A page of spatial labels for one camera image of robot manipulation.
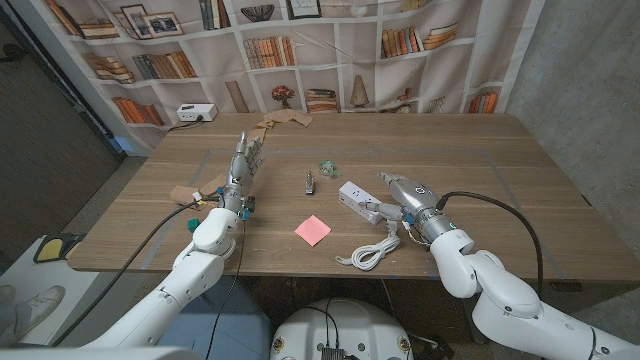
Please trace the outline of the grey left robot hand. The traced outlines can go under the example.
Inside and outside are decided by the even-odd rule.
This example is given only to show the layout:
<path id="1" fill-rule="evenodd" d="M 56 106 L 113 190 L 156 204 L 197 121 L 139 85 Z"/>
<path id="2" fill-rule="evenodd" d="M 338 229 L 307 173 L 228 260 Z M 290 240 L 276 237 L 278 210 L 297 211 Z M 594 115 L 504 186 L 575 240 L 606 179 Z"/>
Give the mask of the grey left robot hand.
<path id="1" fill-rule="evenodd" d="M 238 216 L 244 209 L 244 203 L 253 187 L 256 175 L 263 159 L 260 157 L 261 140 L 258 136 L 249 138 L 243 131 L 236 145 L 223 194 L 218 202 L 220 208 L 233 211 Z"/>

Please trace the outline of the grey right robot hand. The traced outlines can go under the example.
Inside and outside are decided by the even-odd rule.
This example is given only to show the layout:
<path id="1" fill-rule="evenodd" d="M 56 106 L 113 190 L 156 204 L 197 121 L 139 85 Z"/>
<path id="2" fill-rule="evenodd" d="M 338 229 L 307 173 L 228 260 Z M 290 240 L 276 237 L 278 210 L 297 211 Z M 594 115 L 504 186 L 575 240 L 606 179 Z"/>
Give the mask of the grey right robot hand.
<path id="1" fill-rule="evenodd" d="M 419 234 L 419 242 L 425 244 L 456 229 L 449 218 L 436 209 L 439 199 L 426 185 L 399 174 L 381 172 L 379 177 L 388 185 L 398 205 L 364 201 L 358 203 L 361 208 L 378 212 L 388 220 L 402 220 L 413 225 Z"/>

